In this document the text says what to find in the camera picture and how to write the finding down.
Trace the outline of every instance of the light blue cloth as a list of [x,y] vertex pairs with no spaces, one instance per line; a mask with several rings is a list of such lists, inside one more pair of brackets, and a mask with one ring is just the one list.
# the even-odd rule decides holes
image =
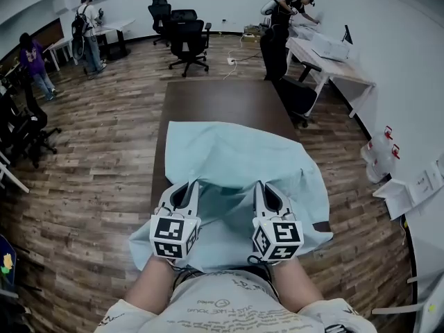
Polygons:
[[[302,222],[299,255],[329,241],[313,223],[328,221],[329,203],[321,172],[301,144],[260,130],[221,122],[170,122],[165,175],[173,183],[202,184],[198,215],[201,231],[187,262],[209,273],[246,266],[253,254],[253,188],[271,182],[291,200]],[[151,256],[147,222],[130,237],[135,265],[142,270]]]

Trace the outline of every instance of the purple jacket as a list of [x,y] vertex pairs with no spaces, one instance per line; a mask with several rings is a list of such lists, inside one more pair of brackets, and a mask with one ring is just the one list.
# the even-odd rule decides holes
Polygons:
[[31,52],[27,51],[26,49],[22,49],[20,51],[20,64],[22,64],[24,67],[28,67],[28,71],[31,76],[45,73],[42,52],[42,46],[40,46],[40,44],[35,40],[33,40],[33,48],[31,49]]

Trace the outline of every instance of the white t-shirt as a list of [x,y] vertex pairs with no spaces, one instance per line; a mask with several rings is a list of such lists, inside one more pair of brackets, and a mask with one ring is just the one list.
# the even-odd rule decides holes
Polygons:
[[343,299],[318,301],[297,314],[286,310],[269,283],[245,271],[221,271],[183,282],[160,314],[120,300],[95,333],[151,332],[350,332],[376,333],[375,327]]
[[90,26],[92,27],[92,29],[88,30],[85,34],[85,37],[91,37],[91,36],[95,36],[96,35],[96,29],[94,27],[96,27],[96,18],[99,16],[99,13],[97,12],[96,8],[93,5],[88,5],[88,7],[86,7],[85,12],[83,12],[83,10],[85,9],[86,3],[83,3],[82,5],[80,5],[80,7],[77,9],[77,12],[79,14],[84,13]]

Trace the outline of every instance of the computer monitor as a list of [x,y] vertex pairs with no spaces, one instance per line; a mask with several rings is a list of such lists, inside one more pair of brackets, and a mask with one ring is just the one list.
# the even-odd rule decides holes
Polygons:
[[350,44],[353,44],[352,36],[350,34],[350,30],[348,29],[348,25],[345,25],[345,35],[344,38],[342,39],[342,42],[344,42],[344,40]]

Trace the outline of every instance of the backpack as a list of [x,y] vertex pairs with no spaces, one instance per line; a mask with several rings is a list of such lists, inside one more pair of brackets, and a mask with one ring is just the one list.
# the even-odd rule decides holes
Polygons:
[[85,32],[92,28],[85,15],[85,10],[87,7],[88,5],[85,6],[81,14],[78,13],[78,10],[76,11],[76,18],[74,19],[74,22],[71,24],[72,37],[74,38],[84,36]]

